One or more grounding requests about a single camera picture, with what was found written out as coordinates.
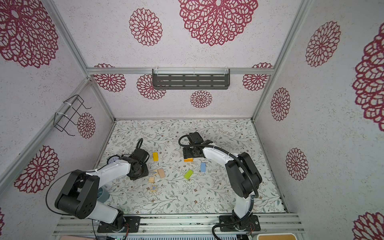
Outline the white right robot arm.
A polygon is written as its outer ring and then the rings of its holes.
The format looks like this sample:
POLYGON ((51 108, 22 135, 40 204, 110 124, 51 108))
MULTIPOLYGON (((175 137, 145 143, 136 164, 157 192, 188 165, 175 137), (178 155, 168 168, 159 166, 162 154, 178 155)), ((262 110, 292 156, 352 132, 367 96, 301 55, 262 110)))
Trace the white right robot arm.
POLYGON ((213 141, 204 140, 198 132, 181 136, 178 144, 183 148, 185 159, 205 158, 225 167, 230 186, 237 195, 233 217, 235 220, 249 217, 263 182, 251 156, 246 152, 236 154, 224 150, 213 141))

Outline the orange supermarket wood block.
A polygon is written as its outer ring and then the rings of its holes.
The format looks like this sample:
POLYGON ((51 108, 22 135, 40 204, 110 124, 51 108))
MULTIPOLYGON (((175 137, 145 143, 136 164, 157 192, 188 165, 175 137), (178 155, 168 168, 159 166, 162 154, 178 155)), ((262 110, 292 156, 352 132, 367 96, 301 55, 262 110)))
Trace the orange supermarket wood block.
POLYGON ((193 162, 193 160, 194 160, 193 158, 188 158, 188 159, 184 159, 184 162, 189 163, 189 162, 193 162))

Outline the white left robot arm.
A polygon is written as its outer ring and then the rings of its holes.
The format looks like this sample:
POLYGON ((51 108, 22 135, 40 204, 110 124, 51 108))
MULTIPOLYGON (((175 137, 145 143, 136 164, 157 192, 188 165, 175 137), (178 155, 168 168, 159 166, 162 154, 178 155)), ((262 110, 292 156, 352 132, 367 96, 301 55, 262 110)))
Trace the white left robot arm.
POLYGON ((121 177, 135 181, 148 176, 149 156, 147 151, 135 149, 132 154, 123 155, 100 169, 71 172, 55 207, 78 219, 97 220, 120 228, 124 218, 122 211, 99 202, 99 189, 121 177))

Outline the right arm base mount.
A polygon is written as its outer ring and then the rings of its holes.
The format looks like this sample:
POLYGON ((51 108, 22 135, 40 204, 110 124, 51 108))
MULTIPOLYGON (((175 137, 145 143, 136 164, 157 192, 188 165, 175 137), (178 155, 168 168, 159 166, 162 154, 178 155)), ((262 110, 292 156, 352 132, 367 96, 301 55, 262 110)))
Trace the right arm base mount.
POLYGON ((220 227, 221 232, 258 232, 261 230, 259 218, 254 213, 250 213, 241 221, 234 213, 221 215, 219 216, 219 224, 225 225, 220 227))

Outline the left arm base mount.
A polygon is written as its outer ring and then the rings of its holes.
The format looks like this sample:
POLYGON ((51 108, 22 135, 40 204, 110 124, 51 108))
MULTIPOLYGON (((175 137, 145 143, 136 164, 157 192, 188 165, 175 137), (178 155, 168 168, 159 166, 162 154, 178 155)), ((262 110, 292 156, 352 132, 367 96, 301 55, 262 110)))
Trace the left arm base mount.
POLYGON ((118 210, 116 219, 111 223, 100 222, 97 233, 137 233, 141 217, 125 216, 124 212, 118 210))

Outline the yellow wedge wood block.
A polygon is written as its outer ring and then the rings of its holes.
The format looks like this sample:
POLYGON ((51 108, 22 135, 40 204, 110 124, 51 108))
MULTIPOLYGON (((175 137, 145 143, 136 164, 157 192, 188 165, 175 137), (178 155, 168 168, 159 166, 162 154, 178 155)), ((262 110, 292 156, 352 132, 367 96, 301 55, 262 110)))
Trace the yellow wedge wood block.
POLYGON ((153 153, 153 160, 154 160, 154 162, 158 162, 159 161, 159 154, 157 152, 153 153))

